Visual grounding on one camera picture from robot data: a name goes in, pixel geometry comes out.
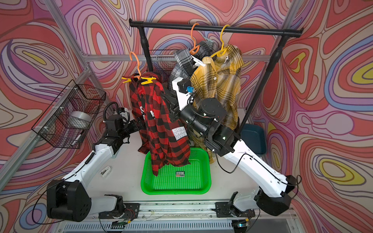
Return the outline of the yellow clothespin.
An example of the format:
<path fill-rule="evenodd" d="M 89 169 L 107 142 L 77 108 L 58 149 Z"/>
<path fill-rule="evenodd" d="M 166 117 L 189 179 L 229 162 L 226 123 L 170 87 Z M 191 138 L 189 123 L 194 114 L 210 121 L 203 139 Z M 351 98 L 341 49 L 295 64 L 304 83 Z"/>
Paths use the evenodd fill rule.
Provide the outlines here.
<path fill-rule="evenodd" d="M 151 84 L 157 80 L 157 78 L 155 77 L 141 77 L 141 79 L 143 80 L 141 82 L 141 85 Z"/>
<path fill-rule="evenodd" d="M 131 83 L 132 82 L 132 78 L 121 77 L 121 79 L 122 79 L 122 83 Z"/>

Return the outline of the red black plaid shirt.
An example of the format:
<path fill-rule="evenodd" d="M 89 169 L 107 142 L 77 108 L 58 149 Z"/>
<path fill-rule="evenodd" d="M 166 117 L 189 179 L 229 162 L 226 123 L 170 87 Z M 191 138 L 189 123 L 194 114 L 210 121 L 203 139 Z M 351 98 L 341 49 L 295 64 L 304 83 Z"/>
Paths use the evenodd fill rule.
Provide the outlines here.
<path fill-rule="evenodd" d="M 141 85 L 141 77 L 155 77 L 157 80 Z M 166 165 L 189 165 L 191 149 L 187 131 L 180 120 L 171 122 L 163 100 L 165 88 L 159 76 L 146 72 L 142 76 L 135 73 L 129 78 L 132 78 L 129 83 L 132 114 L 145 125 L 144 130 L 139 130 L 142 140 L 139 152 L 150 153 L 154 176 L 158 176 L 159 170 Z"/>

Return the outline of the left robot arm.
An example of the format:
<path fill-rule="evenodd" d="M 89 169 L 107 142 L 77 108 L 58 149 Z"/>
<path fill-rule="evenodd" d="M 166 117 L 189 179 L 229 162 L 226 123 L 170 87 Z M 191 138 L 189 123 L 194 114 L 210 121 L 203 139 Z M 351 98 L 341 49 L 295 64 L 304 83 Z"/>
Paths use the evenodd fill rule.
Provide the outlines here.
<path fill-rule="evenodd" d="M 99 214 L 120 218 L 126 211 L 123 197 L 104 195 L 90 197 L 86 191 L 100 168 L 116 156 L 124 140 L 145 128 L 139 118 L 125 121 L 121 115 L 105 120 L 106 130 L 91 153 L 62 180 L 52 180 L 47 186 L 47 216 L 52 219 L 81 222 L 87 216 Z"/>

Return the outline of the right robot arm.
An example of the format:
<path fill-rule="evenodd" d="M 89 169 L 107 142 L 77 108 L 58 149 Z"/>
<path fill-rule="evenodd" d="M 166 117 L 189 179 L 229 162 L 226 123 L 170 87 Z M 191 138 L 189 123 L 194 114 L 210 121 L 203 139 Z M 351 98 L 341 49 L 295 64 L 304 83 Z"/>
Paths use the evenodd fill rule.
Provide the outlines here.
<path fill-rule="evenodd" d="M 204 99 L 198 109 L 192 103 L 191 94 L 180 99 L 162 94 L 172 120 L 180 119 L 192 130 L 200 134 L 205 146 L 241 169 L 257 184 L 258 190 L 252 194 L 234 192 L 226 205 L 226 215 L 241 216 L 249 209 L 278 216 L 286 212 L 291 204 L 289 193 L 297 186 L 292 175 L 278 173 L 259 158 L 234 130 L 222 124 L 227 111 L 216 98 Z"/>

